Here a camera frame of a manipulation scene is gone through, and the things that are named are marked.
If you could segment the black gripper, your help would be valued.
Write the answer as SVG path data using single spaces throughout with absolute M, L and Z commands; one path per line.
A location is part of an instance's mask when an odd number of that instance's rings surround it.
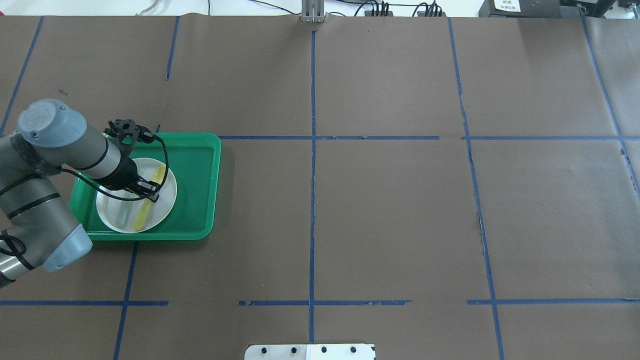
M 147 180 L 138 173 L 138 166 L 131 158 L 122 158 L 114 171 L 103 178 L 103 186 L 109 191 L 128 191 L 157 203 L 162 188 L 160 180 Z

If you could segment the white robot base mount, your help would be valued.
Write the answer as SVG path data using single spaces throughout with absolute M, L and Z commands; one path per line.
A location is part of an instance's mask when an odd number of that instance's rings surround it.
M 374 344 L 254 344 L 247 347 L 245 360 L 375 360 Z

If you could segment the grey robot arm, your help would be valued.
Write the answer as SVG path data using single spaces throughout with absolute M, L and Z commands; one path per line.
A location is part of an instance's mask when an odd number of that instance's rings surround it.
M 132 201 L 156 202 L 165 180 L 148 180 L 131 157 L 135 146 L 163 139 L 131 119 L 98 131 L 57 99 L 30 104 L 14 132 L 1 139 L 1 287 L 39 267 L 56 272 L 92 250 L 93 243 L 51 178 L 75 176 L 98 193 L 127 191 Z

